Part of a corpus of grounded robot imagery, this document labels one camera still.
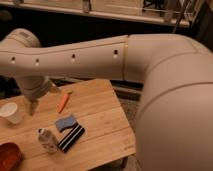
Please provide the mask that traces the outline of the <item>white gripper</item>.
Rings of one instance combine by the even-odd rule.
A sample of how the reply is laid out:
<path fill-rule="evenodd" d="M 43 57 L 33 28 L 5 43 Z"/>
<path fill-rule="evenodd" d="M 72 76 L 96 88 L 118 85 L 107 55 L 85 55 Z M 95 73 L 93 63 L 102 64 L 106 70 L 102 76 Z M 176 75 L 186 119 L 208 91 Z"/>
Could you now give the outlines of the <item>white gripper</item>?
<path fill-rule="evenodd" d="M 38 106 L 38 98 L 44 96 L 48 91 L 61 93 L 61 90 L 46 76 L 16 77 L 16 83 L 21 93 L 31 102 L 29 103 L 29 114 L 33 115 Z"/>

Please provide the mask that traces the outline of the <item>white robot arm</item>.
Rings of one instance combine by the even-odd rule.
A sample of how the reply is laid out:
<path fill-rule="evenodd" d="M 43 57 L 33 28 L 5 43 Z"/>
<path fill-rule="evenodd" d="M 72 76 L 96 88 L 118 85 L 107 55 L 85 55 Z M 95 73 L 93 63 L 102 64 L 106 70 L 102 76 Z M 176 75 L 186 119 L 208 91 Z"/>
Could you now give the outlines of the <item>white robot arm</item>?
<path fill-rule="evenodd" d="M 213 171 L 213 51 L 190 37 L 132 34 L 43 47 L 15 29 L 0 40 L 0 75 L 28 98 L 42 96 L 52 76 L 135 86 L 141 171 Z"/>

